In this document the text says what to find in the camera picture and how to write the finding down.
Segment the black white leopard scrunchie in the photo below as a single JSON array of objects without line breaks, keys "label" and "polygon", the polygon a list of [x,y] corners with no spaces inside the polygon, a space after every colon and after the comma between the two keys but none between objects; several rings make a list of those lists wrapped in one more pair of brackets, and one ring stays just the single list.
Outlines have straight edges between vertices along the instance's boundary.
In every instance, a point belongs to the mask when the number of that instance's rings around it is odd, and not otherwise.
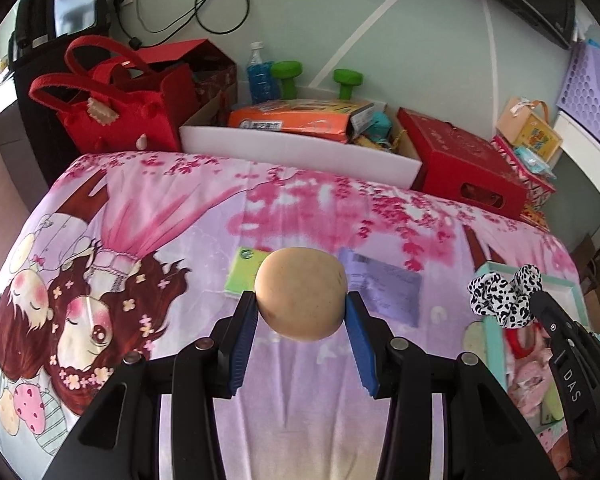
[{"label": "black white leopard scrunchie", "polygon": [[493,316],[502,328],[522,328],[533,321],[531,296],[542,290],[542,275],[536,266],[521,266],[507,280],[498,272],[487,272],[467,286],[470,308],[476,315]]}]

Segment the beige round sponge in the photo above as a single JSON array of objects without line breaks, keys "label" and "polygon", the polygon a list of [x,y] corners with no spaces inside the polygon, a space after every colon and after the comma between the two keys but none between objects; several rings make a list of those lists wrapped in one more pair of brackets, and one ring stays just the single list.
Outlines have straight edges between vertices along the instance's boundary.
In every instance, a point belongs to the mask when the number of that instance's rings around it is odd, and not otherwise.
[{"label": "beige round sponge", "polygon": [[297,341],[325,339],[344,318],[347,274],[328,252],[289,247],[271,252],[254,280],[257,306],[277,334]]}]

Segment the white tray with teal rim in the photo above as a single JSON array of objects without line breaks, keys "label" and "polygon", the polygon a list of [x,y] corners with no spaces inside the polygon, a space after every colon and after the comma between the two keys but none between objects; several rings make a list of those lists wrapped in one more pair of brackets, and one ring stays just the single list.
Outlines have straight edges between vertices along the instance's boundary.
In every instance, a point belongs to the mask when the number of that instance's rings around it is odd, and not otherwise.
[{"label": "white tray with teal rim", "polygon": [[[478,268],[475,276],[481,276],[487,272],[498,272],[507,280],[513,278],[514,272],[518,270],[513,266],[506,266],[502,263],[487,261]],[[554,297],[554,300],[563,310],[575,321],[580,322],[588,328],[588,315],[584,304],[584,296],[580,291],[580,286],[565,280],[564,278],[555,278],[554,276],[542,274],[542,287],[545,292]],[[535,358],[542,350],[549,350],[548,344],[542,338],[542,330],[536,322],[536,346],[531,356],[523,360],[516,360],[505,339],[504,329],[499,326],[496,318],[493,316],[484,316],[482,318],[485,342],[486,364],[494,377],[508,393],[508,388],[512,383],[514,372],[523,364]],[[554,448],[560,438],[566,434],[566,425],[562,404],[559,399],[559,393],[554,378],[551,385],[540,404],[539,412],[530,418],[525,418],[542,447],[547,453]]]}]

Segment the red scrunchie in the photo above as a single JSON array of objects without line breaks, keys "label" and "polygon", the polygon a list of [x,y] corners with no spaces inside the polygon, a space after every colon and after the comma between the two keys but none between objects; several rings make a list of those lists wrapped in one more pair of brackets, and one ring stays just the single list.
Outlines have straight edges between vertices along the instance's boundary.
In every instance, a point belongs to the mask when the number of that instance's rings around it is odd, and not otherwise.
[{"label": "red scrunchie", "polygon": [[516,360],[523,360],[531,356],[536,346],[536,334],[535,324],[522,328],[505,328],[505,339]]}]

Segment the purple packet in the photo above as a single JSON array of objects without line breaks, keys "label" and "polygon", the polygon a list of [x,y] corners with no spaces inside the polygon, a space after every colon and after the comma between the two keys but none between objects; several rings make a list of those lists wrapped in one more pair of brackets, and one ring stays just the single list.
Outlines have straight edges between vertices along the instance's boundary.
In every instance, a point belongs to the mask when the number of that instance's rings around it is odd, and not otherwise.
[{"label": "purple packet", "polygon": [[420,320],[421,276],[413,271],[341,248],[338,259],[350,292],[359,292],[372,315],[417,327]]}]

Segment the pink floral bedsheet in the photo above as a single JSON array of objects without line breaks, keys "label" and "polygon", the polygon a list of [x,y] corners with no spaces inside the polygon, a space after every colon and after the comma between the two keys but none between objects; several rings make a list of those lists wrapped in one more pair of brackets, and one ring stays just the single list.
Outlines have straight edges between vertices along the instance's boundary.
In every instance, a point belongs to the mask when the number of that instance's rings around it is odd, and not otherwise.
[{"label": "pink floral bedsheet", "polygon": [[327,172],[209,155],[83,156],[8,242],[0,271],[0,451],[44,474],[126,352],[170,356],[230,315],[238,247],[312,247],[418,273],[428,352],[457,356],[487,261],[577,281],[560,240],[525,223]]}]

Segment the red patterned box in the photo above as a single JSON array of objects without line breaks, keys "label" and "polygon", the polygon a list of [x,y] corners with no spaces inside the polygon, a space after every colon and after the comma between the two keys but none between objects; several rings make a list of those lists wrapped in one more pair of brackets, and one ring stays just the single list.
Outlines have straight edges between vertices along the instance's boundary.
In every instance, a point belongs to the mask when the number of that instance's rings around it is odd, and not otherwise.
[{"label": "red patterned box", "polygon": [[500,134],[496,134],[492,141],[493,147],[505,159],[516,176],[526,187],[528,194],[528,204],[534,209],[539,210],[544,206],[556,189],[544,177],[533,174],[533,172],[523,165],[522,160],[514,154],[513,148]]}]

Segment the white desk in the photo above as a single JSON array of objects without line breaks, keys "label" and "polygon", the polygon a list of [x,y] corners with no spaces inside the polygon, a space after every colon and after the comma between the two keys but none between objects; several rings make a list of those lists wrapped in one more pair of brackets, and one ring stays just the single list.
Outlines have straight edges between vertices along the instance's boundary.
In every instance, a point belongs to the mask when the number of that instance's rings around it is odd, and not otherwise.
[{"label": "white desk", "polygon": [[600,193],[600,144],[565,112],[557,114],[554,131],[562,137],[561,148]]}]

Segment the blue wet wipes pack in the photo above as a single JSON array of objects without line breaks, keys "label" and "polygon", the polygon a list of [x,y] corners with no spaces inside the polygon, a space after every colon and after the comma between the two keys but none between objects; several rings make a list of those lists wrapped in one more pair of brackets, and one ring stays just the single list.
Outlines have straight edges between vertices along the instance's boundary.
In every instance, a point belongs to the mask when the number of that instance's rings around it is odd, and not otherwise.
[{"label": "blue wet wipes pack", "polygon": [[547,162],[526,146],[517,146],[513,150],[513,153],[516,155],[516,158],[520,160],[521,164],[528,169],[531,174],[534,174],[534,176],[549,180],[557,179]]}]

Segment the red gift box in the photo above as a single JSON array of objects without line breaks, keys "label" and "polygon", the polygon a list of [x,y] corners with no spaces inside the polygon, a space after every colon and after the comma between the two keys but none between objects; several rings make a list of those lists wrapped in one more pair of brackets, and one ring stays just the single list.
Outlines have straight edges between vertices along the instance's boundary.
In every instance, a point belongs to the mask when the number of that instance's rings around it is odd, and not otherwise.
[{"label": "red gift box", "polygon": [[520,218],[526,187],[490,142],[404,107],[396,119],[421,162],[414,190]]}]

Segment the yellow carry box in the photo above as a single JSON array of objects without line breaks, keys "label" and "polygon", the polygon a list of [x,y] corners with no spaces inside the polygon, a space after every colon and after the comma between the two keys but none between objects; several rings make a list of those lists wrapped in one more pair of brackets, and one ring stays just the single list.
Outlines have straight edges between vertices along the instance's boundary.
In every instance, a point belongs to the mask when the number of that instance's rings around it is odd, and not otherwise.
[{"label": "yellow carry box", "polygon": [[541,100],[511,98],[496,122],[496,130],[514,148],[524,146],[549,162],[561,148],[562,137],[548,124],[549,108]]}]

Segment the purple plastic basket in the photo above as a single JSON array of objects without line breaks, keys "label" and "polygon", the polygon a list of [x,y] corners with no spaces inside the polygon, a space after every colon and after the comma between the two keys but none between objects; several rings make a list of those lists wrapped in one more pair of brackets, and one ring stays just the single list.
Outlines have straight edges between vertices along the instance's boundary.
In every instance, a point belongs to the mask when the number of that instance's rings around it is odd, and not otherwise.
[{"label": "purple plastic basket", "polygon": [[573,48],[557,107],[600,144],[600,47],[581,41]]}]

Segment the red felt bag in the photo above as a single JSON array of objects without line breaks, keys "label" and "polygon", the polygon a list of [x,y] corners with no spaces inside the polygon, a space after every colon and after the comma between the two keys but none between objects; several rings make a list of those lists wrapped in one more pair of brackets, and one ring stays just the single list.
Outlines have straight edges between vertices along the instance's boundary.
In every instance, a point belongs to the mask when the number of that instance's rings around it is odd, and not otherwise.
[{"label": "red felt bag", "polygon": [[198,110],[185,63],[152,68],[116,40],[88,35],[65,53],[67,73],[32,81],[29,96],[57,113],[82,154],[181,151],[178,129]]}]

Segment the orange package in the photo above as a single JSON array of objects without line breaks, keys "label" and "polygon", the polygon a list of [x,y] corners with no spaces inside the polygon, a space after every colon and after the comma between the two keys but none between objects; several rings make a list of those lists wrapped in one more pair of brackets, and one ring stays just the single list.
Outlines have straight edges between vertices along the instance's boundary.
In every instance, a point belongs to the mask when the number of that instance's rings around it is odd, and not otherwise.
[{"label": "orange package", "polygon": [[277,131],[349,143],[373,122],[370,102],[342,100],[277,100],[233,110],[231,128]]}]

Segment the small black monitor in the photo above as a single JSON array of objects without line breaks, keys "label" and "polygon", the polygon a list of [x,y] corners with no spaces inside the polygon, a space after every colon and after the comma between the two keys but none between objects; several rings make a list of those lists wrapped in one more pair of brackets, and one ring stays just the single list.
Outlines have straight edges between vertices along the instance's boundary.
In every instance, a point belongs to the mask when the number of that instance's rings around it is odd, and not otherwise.
[{"label": "small black monitor", "polygon": [[106,0],[20,0],[8,42],[9,64],[43,44],[104,26],[106,6]]}]

